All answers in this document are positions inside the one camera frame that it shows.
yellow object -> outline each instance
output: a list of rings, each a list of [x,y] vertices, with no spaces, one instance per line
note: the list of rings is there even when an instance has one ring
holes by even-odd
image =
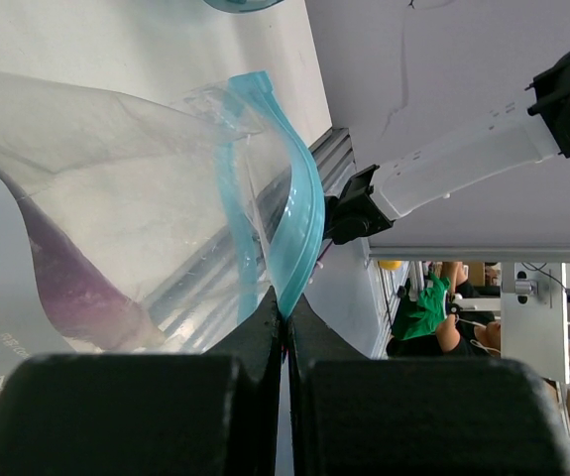
[[[401,261],[380,261],[379,264],[386,271],[395,271],[401,267]]]

black cable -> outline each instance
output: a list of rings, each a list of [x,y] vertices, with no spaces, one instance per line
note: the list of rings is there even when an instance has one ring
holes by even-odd
[[[386,302],[386,315],[388,316],[388,322],[391,325],[391,327],[393,327],[393,317],[391,316],[391,305],[389,303],[389,296],[388,293],[386,292],[386,278],[384,278],[384,270],[382,270],[382,268],[380,268],[378,266],[378,270],[380,272],[380,279],[382,280],[382,291],[384,292],[384,301]]]
[[[566,286],[564,286],[562,284],[562,282],[560,280],[558,280],[557,278],[555,278],[554,276],[551,276],[550,274],[548,274],[546,271],[542,271],[544,269],[544,267],[546,266],[546,263],[544,263],[540,268],[538,268],[537,266],[532,265],[531,263],[522,263],[522,265],[524,266],[524,268],[526,270],[529,271],[537,271],[538,273],[543,274],[544,276],[546,276],[547,278],[550,278],[551,280],[555,281],[558,285],[560,285],[560,287],[566,292]]]

plastic bag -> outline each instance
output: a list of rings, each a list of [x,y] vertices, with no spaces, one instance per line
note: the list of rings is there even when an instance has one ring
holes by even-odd
[[[0,389],[39,352],[200,352],[319,250],[312,157],[265,73],[189,114],[0,73]]]

white table surface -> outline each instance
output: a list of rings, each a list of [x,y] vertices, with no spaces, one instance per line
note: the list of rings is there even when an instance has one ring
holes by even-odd
[[[202,0],[0,0],[0,70],[163,105],[267,70],[307,145],[330,127],[304,0],[246,15]]]

white cable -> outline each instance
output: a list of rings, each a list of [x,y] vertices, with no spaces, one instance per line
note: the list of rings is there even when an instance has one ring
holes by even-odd
[[[461,322],[465,322],[465,323],[467,323],[467,324],[472,324],[472,325],[474,325],[474,326],[476,326],[476,327],[483,327],[483,328],[485,328],[485,324],[481,324],[480,322],[474,322],[474,321],[472,321],[472,320],[462,319],[462,318],[460,318],[460,317],[457,316],[457,317],[456,317],[456,321],[458,322],[459,320],[460,320]]]
[[[472,344],[475,347],[478,347],[479,349],[483,349],[486,352],[490,352],[490,350],[492,352],[498,352],[499,355],[501,355],[501,351],[499,349],[495,349],[494,347],[486,347],[484,346],[482,343],[480,343],[478,340],[472,339],[470,340],[470,344]]]

